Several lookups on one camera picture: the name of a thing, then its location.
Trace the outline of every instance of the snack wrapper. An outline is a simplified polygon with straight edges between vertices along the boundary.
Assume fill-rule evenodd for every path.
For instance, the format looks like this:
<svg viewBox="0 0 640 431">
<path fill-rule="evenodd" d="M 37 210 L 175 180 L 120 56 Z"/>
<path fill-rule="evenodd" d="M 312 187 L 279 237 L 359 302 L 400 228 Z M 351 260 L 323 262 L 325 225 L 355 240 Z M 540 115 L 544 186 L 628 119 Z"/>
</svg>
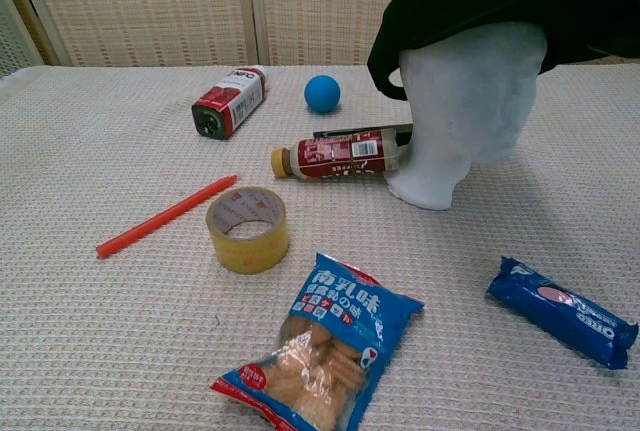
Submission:
<svg viewBox="0 0 640 431">
<path fill-rule="evenodd" d="M 502 258 L 488 293 L 566 345 L 609 369 L 627 367 L 638 336 L 630 324 L 513 258 Z"/>
<path fill-rule="evenodd" d="M 218 378 L 213 390 L 260 410 L 281 431 L 355 431 L 423 303 L 318 253 L 276 350 Z"/>
</svg>

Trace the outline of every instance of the table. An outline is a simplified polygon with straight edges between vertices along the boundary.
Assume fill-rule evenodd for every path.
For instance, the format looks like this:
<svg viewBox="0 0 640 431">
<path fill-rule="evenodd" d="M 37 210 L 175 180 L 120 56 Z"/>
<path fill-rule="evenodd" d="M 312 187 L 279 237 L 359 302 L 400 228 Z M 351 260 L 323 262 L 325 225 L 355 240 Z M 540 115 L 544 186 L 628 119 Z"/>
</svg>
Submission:
<svg viewBox="0 0 640 431">
<path fill-rule="evenodd" d="M 453 208 L 414 208 L 382 176 L 273 177 L 313 131 L 404 123 L 365 67 L 274 67 L 232 139 L 191 103 L 231 67 L 34 67 L 0 84 L 0 428 L 270 429 L 209 389 L 267 353 L 317 251 L 425 302 L 363 430 L 640 429 L 640 345 L 609 371 L 485 295 L 509 255 L 640 317 L 640 65 L 539 78 L 514 156 L 474 166 Z M 305 109 L 318 73 L 341 108 Z M 109 259 L 96 245 L 238 174 L 287 206 L 290 249 L 257 276 L 220 266 L 204 203 Z"/>
</svg>

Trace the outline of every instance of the mannequin head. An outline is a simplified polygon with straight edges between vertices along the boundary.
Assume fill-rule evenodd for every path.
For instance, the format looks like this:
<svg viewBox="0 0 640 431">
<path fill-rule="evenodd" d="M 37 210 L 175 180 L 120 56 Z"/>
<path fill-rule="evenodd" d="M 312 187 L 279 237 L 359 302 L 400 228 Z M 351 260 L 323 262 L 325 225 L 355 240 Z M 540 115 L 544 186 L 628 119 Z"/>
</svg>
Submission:
<svg viewBox="0 0 640 431">
<path fill-rule="evenodd" d="M 386 175 L 390 191 L 447 209 L 472 163 L 507 159 L 531 112 L 546 49 L 539 26 L 496 23 L 403 51 L 413 134 L 400 169 Z"/>
</svg>

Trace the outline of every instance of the blue ball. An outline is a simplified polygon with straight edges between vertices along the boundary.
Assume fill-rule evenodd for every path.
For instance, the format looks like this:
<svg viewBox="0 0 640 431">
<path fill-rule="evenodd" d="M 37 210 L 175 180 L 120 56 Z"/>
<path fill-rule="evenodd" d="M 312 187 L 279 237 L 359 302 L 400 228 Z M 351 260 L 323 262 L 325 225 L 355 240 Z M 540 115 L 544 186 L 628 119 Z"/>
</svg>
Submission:
<svg viewBox="0 0 640 431">
<path fill-rule="evenodd" d="M 304 99 L 316 113 L 328 113 L 340 101 L 340 86 L 331 76 L 315 76 L 304 88 Z"/>
</svg>

